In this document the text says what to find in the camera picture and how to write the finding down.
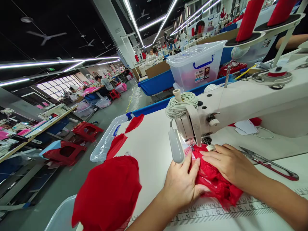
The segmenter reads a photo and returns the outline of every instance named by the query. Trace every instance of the blue box handle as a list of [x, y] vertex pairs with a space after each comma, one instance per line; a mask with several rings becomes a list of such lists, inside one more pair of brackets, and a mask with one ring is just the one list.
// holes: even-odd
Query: blue box handle
[[194, 67], [194, 69], [199, 69], [199, 68], [202, 68], [202, 67], [205, 67], [205, 66], [211, 64], [213, 61], [214, 61], [214, 55], [212, 55], [212, 61], [209, 61], [209, 62], [207, 62], [207, 63], [204, 63], [204, 64], [202, 64], [202, 65], [200, 65], [200, 66], [198, 66], [198, 67], [195, 67], [195, 63], [193, 63], [193, 67]]

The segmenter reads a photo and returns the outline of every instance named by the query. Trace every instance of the measuring ruler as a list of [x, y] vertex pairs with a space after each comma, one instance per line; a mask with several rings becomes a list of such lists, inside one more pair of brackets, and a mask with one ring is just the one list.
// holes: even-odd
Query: measuring ruler
[[[294, 189], [293, 191], [308, 199], [308, 187]], [[269, 213], [275, 212], [262, 201], [244, 194], [237, 202], [236, 207], [231, 206], [229, 211], [225, 211], [221, 204], [216, 201], [193, 205], [185, 211], [178, 213], [178, 215], [168, 224], [168, 227], [257, 216]], [[136, 220], [137, 217], [138, 216], [132, 216], [130, 222]]]

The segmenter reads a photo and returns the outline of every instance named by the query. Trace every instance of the hand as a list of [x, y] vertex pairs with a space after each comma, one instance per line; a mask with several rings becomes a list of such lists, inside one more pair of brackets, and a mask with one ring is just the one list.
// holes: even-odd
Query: hand
[[201, 194], [210, 191], [202, 184], [195, 185], [200, 166], [200, 158], [196, 159], [188, 173], [191, 159], [192, 152], [190, 151], [183, 164], [177, 164], [174, 161], [171, 162], [165, 185], [160, 191], [160, 196], [165, 201], [165, 206], [169, 206], [175, 213], [186, 208]]
[[203, 160], [215, 166], [222, 176], [244, 192], [250, 193], [253, 187], [266, 177], [239, 150], [229, 144], [215, 145], [216, 152], [203, 152]]

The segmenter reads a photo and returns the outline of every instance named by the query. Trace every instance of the ceiling fan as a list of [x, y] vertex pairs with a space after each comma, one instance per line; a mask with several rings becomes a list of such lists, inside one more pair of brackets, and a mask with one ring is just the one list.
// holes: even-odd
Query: ceiling fan
[[136, 21], [138, 21], [139, 19], [143, 18], [144, 16], [149, 15], [149, 13], [148, 14], [144, 14], [144, 11], [145, 11], [145, 9], [143, 9], [143, 11], [141, 13], [141, 16]]
[[87, 46], [94, 47], [94, 46], [91, 44], [91, 43], [93, 43], [93, 41], [94, 41], [94, 39], [92, 39], [92, 41], [89, 42], [87, 45], [81, 46], [81, 47], [79, 47], [79, 48], [87, 47]]
[[55, 35], [50, 35], [50, 36], [45, 35], [45, 34], [39, 34], [39, 33], [33, 32], [33, 31], [27, 31], [27, 33], [44, 38], [43, 42], [41, 43], [41, 46], [44, 46], [46, 41], [50, 40], [51, 38], [58, 37], [58, 36], [61, 36], [61, 35], [66, 35], [66, 32], [60, 33], [60, 34], [55, 34]]

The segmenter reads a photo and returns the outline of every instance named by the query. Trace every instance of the coiled cable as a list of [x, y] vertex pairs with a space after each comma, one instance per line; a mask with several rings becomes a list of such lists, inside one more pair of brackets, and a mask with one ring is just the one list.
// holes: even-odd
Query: coiled cable
[[198, 98], [192, 92], [181, 93], [181, 102], [176, 101], [175, 97], [171, 98], [166, 108], [166, 115], [170, 119], [179, 118], [186, 113], [186, 105], [193, 105], [198, 108]]

